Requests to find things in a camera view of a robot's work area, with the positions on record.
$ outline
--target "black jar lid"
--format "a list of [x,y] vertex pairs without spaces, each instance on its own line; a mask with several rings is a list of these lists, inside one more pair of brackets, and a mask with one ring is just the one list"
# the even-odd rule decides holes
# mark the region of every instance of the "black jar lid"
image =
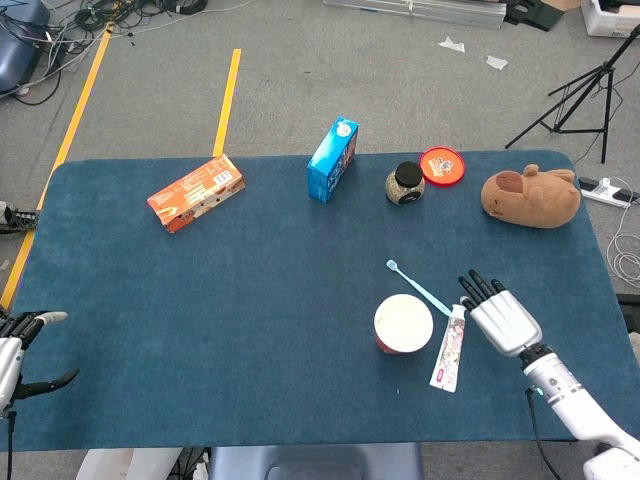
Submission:
[[422,169],[415,162],[402,162],[396,168],[396,182],[404,188],[414,188],[422,181]]

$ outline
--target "power strip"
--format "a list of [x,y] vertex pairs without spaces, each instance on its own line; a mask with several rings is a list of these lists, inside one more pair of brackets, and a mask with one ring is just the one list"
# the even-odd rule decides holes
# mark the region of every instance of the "power strip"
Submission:
[[591,178],[580,177],[578,182],[583,197],[615,207],[627,208],[629,202],[640,199],[638,192],[611,186],[611,179],[608,177],[602,178],[599,182]]

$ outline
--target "jar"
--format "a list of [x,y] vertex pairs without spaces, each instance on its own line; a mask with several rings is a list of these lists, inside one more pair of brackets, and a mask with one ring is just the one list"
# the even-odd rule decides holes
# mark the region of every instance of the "jar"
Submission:
[[387,198],[396,205],[406,205],[422,197],[424,192],[422,169],[415,162],[402,162],[389,174],[385,184]]

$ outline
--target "blue cereal box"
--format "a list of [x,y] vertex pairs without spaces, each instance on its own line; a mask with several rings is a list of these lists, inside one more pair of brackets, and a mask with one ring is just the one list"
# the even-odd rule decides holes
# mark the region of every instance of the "blue cereal box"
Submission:
[[327,203],[356,151],[358,124],[338,117],[307,165],[309,195]]

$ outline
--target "red lid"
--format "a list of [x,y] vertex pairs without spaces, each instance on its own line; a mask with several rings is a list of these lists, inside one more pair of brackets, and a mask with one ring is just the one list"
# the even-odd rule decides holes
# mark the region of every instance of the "red lid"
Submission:
[[422,154],[420,168],[424,179],[439,187],[455,185],[466,170],[462,156],[449,147],[433,147]]

